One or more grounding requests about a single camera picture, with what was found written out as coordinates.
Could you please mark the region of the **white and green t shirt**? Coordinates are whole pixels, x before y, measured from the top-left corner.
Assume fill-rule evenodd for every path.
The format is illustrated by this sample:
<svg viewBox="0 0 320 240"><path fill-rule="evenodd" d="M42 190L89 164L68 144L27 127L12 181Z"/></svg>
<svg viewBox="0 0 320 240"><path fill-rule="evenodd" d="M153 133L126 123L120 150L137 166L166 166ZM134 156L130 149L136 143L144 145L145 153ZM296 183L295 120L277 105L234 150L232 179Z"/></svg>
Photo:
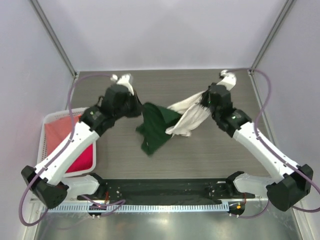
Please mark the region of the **white and green t shirt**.
<svg viewBox="0 0 320 240"><path fill-rule="evenodd" d="M152 156L174 136L190 137L209 116L206 91L200 91L167 107L146 102L142 124L135 131L143 136L141 150Z"/></svg>

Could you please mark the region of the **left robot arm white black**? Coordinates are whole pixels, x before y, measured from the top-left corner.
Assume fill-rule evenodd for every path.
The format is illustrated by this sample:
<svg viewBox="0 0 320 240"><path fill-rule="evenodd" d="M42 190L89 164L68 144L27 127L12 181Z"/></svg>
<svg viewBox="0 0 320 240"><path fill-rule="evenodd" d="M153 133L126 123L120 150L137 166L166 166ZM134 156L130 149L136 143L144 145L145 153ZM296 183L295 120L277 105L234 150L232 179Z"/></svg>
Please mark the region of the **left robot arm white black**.
<svg viewBox="0 0 320 240"><path fill-rule="evenodd" d="M114 83L107 88L100 105L87 108L62 143L35 167L25 166L21 175L31 192L48 208L53 209L66 198L80 195L100 200L107 192L106 182L97 174L65 178L75 160L122 117L141 114L142 105L132 85Z"/></svg>

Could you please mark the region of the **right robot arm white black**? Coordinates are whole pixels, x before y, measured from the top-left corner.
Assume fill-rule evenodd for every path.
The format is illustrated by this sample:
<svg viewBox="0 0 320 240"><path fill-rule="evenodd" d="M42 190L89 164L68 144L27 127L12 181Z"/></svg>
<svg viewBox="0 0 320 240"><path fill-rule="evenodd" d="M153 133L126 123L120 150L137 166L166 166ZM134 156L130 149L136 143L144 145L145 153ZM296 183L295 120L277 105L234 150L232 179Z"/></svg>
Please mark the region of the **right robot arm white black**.
<svg viewBox="0 0 320 240"><path fill-rule="evenodd" d="M219 129L243 145L269 173L269 177L258 177L235 172L225 185L228 196L250 193L267 197L285 212L310 193L313 169L287 157L260 133L245 112L233 107L231 93L224 85L212 83L205 92L205 101Z"/></svg>

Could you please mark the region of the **white plastic laundry basket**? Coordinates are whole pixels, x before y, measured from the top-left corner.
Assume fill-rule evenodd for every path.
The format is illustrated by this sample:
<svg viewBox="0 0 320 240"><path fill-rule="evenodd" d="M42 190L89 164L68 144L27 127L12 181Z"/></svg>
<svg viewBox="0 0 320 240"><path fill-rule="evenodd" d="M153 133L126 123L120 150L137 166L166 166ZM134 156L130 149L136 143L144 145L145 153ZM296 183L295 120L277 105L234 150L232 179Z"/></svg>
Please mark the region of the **white plastic laundry basket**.
<svg viewBox="0 0 320 240"><path fill-rule="evenodd" d="M71 132L68 110L48 114L42 122L37 163L42 162ZM96 143L91 144L68 168L64 177L76 177L92 172L97 165Z"/></svg>

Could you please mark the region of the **salmon pink t shirt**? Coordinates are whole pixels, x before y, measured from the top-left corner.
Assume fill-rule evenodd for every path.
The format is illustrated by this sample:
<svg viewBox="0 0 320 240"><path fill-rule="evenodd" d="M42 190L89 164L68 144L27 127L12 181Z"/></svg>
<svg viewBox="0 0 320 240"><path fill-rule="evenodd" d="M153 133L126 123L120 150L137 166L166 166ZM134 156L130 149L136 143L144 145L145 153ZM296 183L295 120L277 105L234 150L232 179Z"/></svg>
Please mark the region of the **salmon pink t shirt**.
<svg viewBox="0 0 320 240"><path fill-rule="evenodd" d="M50 155L71 131L72 121L70 116L65 116L50 123L45 123L44 132L47 155Z"/></svg>

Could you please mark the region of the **magenta t shirt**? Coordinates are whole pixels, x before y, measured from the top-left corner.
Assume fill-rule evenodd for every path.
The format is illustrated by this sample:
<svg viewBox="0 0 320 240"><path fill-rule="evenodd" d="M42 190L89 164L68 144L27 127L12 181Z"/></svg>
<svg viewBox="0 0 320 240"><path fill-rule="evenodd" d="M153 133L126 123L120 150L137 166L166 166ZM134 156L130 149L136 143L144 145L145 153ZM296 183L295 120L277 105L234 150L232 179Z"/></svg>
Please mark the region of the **magenta t shirt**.
<svg viewBox="0 0 320 240"><path fill-rule="evenodd" d="M74 173L84 170L89 170L94 163L94 145L88 146L75 162L68 168L66 173Z"/></svg>

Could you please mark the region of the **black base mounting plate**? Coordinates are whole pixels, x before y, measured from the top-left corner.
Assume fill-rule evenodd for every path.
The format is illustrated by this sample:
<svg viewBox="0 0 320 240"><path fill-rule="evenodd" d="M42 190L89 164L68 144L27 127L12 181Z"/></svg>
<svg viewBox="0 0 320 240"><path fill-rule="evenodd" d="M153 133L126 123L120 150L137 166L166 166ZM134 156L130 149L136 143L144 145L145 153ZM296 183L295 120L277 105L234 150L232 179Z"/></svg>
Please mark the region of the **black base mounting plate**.
<svg viewBox="0 0 320 240"><path fill-rule="evenodd" d="M172 179L103 179L92 194L80 194L77 199L104 200L113 204L125 200L133 206L209 206L221 205L222 200L241 199L240 207L231 206L233 214L241 215L247 199L255 195L240 192L229 178Z"/></svg>

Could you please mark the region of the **left aluminium frame post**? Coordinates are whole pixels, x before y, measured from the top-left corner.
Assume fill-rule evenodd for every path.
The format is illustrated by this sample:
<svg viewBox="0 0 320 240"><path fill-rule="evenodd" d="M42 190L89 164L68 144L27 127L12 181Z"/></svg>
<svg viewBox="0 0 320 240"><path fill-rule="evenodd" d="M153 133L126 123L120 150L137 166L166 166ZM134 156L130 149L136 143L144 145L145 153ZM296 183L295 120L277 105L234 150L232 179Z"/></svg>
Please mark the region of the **left aluminium frame post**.
<svg viewBox="0 0 320 240"><path fill-rule="evenodd" d="M65 66L71 73L72 77L75 79L77 77L77 71L73 67L69 57L67 56L67 53L65 49L63 48L61 42L58 39L58 36L56 35L49 19L47 18L43 8L41 7L38 0L29 0L29 3L33 7L37 17L39 18L40 22L42 23L45 31L47 32L49 38L51 39L54 47L56 48L57 52L59 53L62 61L64 62Z"/></svg>

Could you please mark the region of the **aluminium frame post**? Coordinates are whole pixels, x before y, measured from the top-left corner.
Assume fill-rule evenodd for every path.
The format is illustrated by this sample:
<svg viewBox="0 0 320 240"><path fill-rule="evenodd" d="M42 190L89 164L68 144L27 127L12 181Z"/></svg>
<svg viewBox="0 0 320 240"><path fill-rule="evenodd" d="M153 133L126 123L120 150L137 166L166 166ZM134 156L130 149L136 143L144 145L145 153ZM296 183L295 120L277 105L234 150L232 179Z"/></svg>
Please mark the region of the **aluminium frame post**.
<svg viewBox="0 0 320 240"><path fill-rule="evenodd" d="M257 56L255 57L250 70L248 71L250 75L253 75L256 72L259 63L261 62L262 58L264 57L265 53L267 52L268 48L270 47L272 41L276 37L278 31L280 30L281 26L283 25L286 17L290 13L291 9L293 8L296 0L286 0L283 7L281 8L279 14L277 15L269 33L267 34L266 39L264 40Z"/></svg>
<svg viewBox="0 0 320 240"><path fill-rule="evenodd" d="M49 19L47 18L43 8L41 7L38 0L29 0L29 3L33 7L37 17L39 18L40 22L42 23L45 31L47 32L49 38L51 39L54 47L56 48L57 52L59 53L62 61L64 62L65 66L71 73L72 77L75 79L77 77L77 71L73 67L69 57L67 56L67 53L65 49L63 48L61 42L58 39L58 36L56 35Z"/></svg>

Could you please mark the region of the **right aluminium frame post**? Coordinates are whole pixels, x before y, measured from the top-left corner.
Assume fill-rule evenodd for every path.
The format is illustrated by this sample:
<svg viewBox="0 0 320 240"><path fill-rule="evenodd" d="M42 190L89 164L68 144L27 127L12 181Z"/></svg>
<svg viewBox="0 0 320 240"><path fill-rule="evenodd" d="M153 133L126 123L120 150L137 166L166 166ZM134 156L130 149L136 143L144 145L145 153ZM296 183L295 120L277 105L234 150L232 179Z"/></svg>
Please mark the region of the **right aluminium frame post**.
<svg viewBox="0 0 320 240"><path fill-rule="evenodd" d="M279 14L277 15L269 33L267 34L266 39L264 40L257 56L255 57L250 70L248 71L250 75L253 75L256 72L259 63L261 62L262 58L264 57L265 53L267 52L268 48L270 47L272 41L276 37L278 31L280 30L281 26L283 25L286 17L290 13L291 9L293 8L296 0L286 0L283 7L281 8Z"/></svg>

